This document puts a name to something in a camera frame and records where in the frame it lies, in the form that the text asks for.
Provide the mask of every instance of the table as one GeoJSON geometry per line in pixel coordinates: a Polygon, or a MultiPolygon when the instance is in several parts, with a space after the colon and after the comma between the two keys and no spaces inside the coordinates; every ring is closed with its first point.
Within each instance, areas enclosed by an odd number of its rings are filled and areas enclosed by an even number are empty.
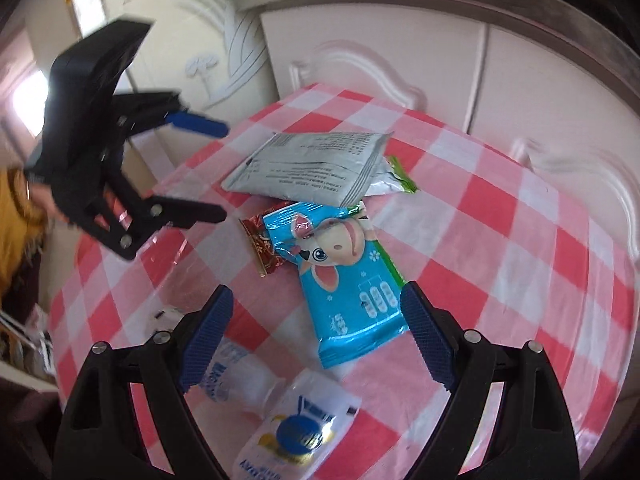
{"type": "MultiPolygon", "coordinates": [[[[402,275],[463,328],[493,343],[544,345],[584,463],[622,387],[636,330],[634,268],[625,251],[582,206],[490,147],[423,113],[321,84],[243,121],[158,185],[161,194],[224,206],[224,223],[163,230],[131,263],[88,245],[50,314],[63,400],[93,342],[140,344],[150,314],[165,305],[197,310],[220,283],[236,298],[229,338],[288,380],[303,367],[320,369],[297,270],[286,265],[260,277],[238,222],[274,201],[225,192],[219,182],[272,132],[331,130],[394,132],[386,152],[420,191],[366,199],[380,242],[402,275]]],[[[403,478],[449,397],[411,335],[327,373],[363,398],[363,410],[316,478],[403,478]]],[[[168,468],[144,391],[133,385],[132,392],[150,455],[168,468]]],[[[465,468],[482,460],[499,398],[494,384],[465,468]]],[[[197,387],[186,399],[230,471],[259,420],[220,410],[197,387]]]]}

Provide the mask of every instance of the round table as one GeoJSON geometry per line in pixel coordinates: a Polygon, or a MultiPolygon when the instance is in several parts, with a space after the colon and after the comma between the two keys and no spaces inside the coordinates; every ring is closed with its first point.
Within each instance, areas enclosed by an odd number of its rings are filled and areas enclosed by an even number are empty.
{"type": "MultiPolygon", "coordinates": [[[[463,328],[495,344],[544,345],[584,463],[620,392],[636,329],[634,269],[625,251],[581,205],[501,153],[423,113],[321,84],[243,121],[158,185],[159,194],[222,205],[225,222],[164,229],[133,262],[95,242],[83,245],[50,314],[63,401],[93,342],[141,344],[153,313],[200,309],[220,283],[236,298],[226,336],[287,380],[304,367],[321,370],[297,269],[286,264],[261,277],[238,221],[274,200],[225,192],[219,182],[273,132],[332,130],[393,132],[386,152],[400,159],[419,191],[365,199],[380,243],[404,278],[416,280],[463,328]]],[[[363,409],[316,478],[403,478],[449,398],[411,334],[325,372],[360,396],[363,409]]],[[[482,460],[500,390],[492,387],[465,468],[482,460]]],[[[152,461],[169,469],[144,391],[132,385],[132,392],[152,461]]],[[[186,399],[230,472],[260,421],[222,410],[199,387],[186,399]]]]}

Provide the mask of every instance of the blue wrapper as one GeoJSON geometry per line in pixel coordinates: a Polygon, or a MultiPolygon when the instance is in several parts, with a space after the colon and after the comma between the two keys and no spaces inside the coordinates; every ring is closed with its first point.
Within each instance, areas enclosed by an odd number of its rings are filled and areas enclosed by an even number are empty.
{"type": "Polygon", "coordinates": [[[278,254],[298,265],[324,368],[345,363],[407,330],[404,280],[378,242],[364,204],[299,202],[264,217],[278,254]]]}

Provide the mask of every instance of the green object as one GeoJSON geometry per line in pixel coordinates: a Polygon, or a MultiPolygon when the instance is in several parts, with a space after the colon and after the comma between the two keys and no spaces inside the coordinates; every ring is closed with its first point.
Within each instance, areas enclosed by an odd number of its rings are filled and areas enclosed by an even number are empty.
{"type": "Polygon", "coordinates": [[[393,155],[386,156],[385,158],[386,158],[386,161],[391,166],[391,169],[394,172],[394,177],[402,185],[402,188],[404,189],[404,192],[405,193],[415,193],[416,191],[418,191],[418,187],[415,185],[415,182],[413,180],[411,180],[411,177],[404,170],[404,168],[402,167],[402,164],[400,164],[400,161],[398,160],[398,158],[396,156],[393,156],[393,155]]]}

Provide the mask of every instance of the window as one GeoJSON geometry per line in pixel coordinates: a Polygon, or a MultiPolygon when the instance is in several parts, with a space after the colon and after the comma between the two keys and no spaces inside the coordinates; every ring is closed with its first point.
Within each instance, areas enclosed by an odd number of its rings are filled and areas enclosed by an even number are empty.
{"type": "Polygon", "coordinates": [[[44,126],[44,105],[49,94],[47,78],[38,70],[18,85],[14,91],[14,110],[22,123],[37,137],[44,126]]]}

